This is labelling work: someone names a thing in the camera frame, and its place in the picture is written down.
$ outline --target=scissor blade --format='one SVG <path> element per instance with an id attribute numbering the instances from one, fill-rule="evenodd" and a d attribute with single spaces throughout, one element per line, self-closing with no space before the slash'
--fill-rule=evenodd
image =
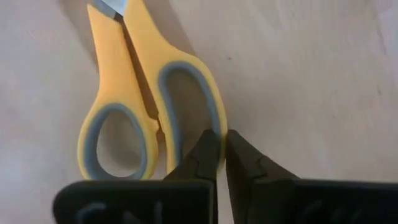
<path id="1" fill-rule="evenodd" d="M 105 14 L 106 16 L 110 17 L 110 18 L 114 18 L 116 15 L 116 11 L 110 7 L 108 4 L 106 4 L 105 2 L 103 2 L 102 0 L 94 0 L 93 1 L 93 5 L 95 8 L 97 8 L 100 12 L 102 12 L 103 14 Z"/>
<path id="2" fill-rule="evenodd" d="M 126 8 L 127 0 L 102 0 L 110 8 L 115 10 L 120 15 L 124 15 L 124 10 Z"/>

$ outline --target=scissors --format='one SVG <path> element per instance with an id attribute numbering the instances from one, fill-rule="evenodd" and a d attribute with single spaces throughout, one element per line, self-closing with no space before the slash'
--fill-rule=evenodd
<path id="1" fill-rule="evenodd" d="M 185 70 L 200 85 L 211 116 L 211 129 L 220 138 L 218 169 L 225 158 L 226 114 L 218 87 L 206 65 L 197 57 L 170 45 L 156 28 L 143 0 L 121 4 L 123 21 L 141 64 L 158 111 L 158 120 L 147 114 L 121 23 L 88 5 L 99 68 L 99 90 L 80 130 L 78 164 L 84 178 L 94 180 L 148 179 L 158 160 L 156 132 L 165 134 L 167 173 L 182 161 L 182 135 L 166 81 L 175 70 Z M 96 153 L 98 135 L 111 111 L 122 111 L 139 136 L 141 163 L 127 177 L 107 173 Z"/>

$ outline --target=yellow handle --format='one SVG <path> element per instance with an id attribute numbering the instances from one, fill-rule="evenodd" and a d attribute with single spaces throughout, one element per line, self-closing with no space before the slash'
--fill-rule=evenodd
<path id="1" fill-rule="evenodd" d="M 99 66 L 99 90 L 81 127 L 78 162 L 86 179 L 115 179 L 105 172 L 96 157 L 96 142 L 101 125 L 112 110 L 121 110 L 130 118 L 140 135 L 141 164 L 128 179 L 152 176 L 158 158 L 157 121 L 147 115 L 136 74 L 132 66 L 121 24 L 88 5 L 91 30 Z"/>
<path id="2" fill-rule="evenodd" d="M 228 127 L 221 95 L 209 69 L 198 58 L 182 52 L 163 38 L 143 0 L 128 0 L 124 11 L 124 22 L 159 111 L 160 125 L 166 138 L 167 171 L 173 171 L 179 163 L 178 156 L 175 156 L 176 150 L 178 150 L 176 146 L 179 145 L 179 142 L 176 142 L 178 138 L 175 136 L 173 116 L 168 110 L 170 102 L 162 91 L 161 80 L 164 71 L 171 71 L 173 67 L 182 67 L 189 70 L 190 73 L 194 73 L 195 78 L 201 82 L 202 90 L 205 91 L 208 101 L 210 100 L 214 104 L 217 115 L 213 116 L 213 119 L 217 120 L 216 126 L 218 127 L 213 127 L 213 130 L 216 130 L 221 137 L 219 163 L 219 168 L 221 168 L 224 161 L 225 136 Z"/>

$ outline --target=table surface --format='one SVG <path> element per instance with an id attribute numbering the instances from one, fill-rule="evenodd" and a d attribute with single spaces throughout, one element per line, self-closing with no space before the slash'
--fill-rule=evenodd
<path id="1" fill-rule="evenodd" d="M 85 4 L 0 1 L 0 223 L 52 223 L 54 195 L 82 179 L 76 142 L 98 89 Z M 396 1 L 146 4 L 171 44 L 207 64 L 230 128 L 264 154 L 300 177 L 398 180 Z M 182 91 L 188 113 L 196 104 Z M 187 117 L 194 142 L 206 116 Z M 106 123 L 101 149 L 134 144 L 120 114 L 109 120 L 118 125 Z M 219 180 L 220 223 L 232 223 L 224 172 Z"/>

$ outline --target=scissor handle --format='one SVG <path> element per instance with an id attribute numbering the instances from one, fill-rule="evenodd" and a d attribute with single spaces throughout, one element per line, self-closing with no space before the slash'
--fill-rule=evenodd
<path id="1" fill-rule="evenodd" d="M 150 119 L 136 80 L 121 24 L 88 5 L 99 66 L 99 90 L 78 140 L 78 162 L 86 179 L 146 179 L 157 163 L 157 121 Z M 141 140 L 141 163 L 128 177 L 115 177 L 99 164 L 96 153 L 98 135 L 111 111 L 122 111 Z"/>
<path id="2" fill-rule="evenodd" d="M 173 171 L 182 160 L 181 134 L 166 85 L 167 77 L 176 69 L 183 69 L 195 78 L 206 96 L 212 130 L 221 139 L 218 168 L 222 168 L 228 127 L 221 95 L 209 69 L 199 58 L 182 52 L 164 39 L 143 0 L 128 0 L 124 23 L 159 111 L 160 125 L 166 138 L 167 171 Z"/>

